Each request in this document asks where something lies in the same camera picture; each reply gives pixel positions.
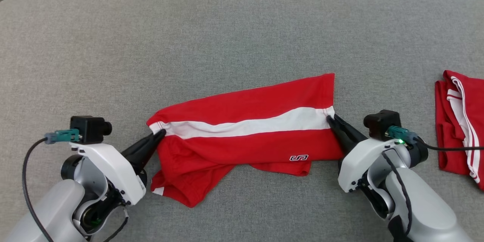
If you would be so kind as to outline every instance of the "white logo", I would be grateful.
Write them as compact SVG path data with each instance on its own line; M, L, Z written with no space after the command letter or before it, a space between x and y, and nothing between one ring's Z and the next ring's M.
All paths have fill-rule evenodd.
M304 155L294 155L289 158L289 161L306 161L308 158L307 154Z

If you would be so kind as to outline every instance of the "red garment with white stripes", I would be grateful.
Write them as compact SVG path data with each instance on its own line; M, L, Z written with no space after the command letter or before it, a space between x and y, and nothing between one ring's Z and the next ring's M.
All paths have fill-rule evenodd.
M329 124L334 74L187 101L147 121L166 129L151 190L193 207L237 164L307 175L343 155Z
M436 129L439 147L484 146L484 80L446 70L435 83ZM480 150L439 152L439 167L470 175L484 190L484 156Z

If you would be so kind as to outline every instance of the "robotic arm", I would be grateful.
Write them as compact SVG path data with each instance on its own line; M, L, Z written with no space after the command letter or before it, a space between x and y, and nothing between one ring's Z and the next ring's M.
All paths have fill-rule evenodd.
M63 181L35 206L35 213L54 241L89 241L114 209L135 205L145 195L144 166L166 131L150 134L121 153L102 143L103 136L110 133L111 124L103 118L73 116L70 130L46 135L47 144L74 140L70 142L71 150L77 152L62 166ZM47 238L28 213L6 241L45 242Z
M395 242L472 242L449 205L410 169L427 159L428 150L414 132L400 127L398 113L366 116L370 139L337 115L328 121L345 152L340 187L362 190Z

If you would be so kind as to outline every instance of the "red clothing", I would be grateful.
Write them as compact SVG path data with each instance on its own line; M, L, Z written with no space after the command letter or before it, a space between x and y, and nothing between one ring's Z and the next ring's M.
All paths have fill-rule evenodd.
M187 101L147 121L166 129L151 190L193 207L237 164L307 175L343 154L329 124L334 74Z
M484 146L484 80L446 70L435 83L436 129L439 147ZM484 154L480 150L439 152L439 167L470 175L484 190Z

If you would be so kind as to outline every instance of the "gray table surface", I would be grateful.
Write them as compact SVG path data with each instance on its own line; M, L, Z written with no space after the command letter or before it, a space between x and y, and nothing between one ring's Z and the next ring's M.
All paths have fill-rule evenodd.
M26 213L21 166L72 115L113 124L124 149L158 109L189 99L335 72L337 114L398 111L430 144L434 82L450 69L484 77L484 0L5 0L0 3L0 237ZM33 201L60 180L67 144L32 155ZM147 171L159 169L158 158ZM440 171L415 171L484 241L484 194ZM308 177L238 166L198 206L147 193L114 239L131 241L391 241L361 192L344 194L337 163ZM122 222L117 213L95 239Z

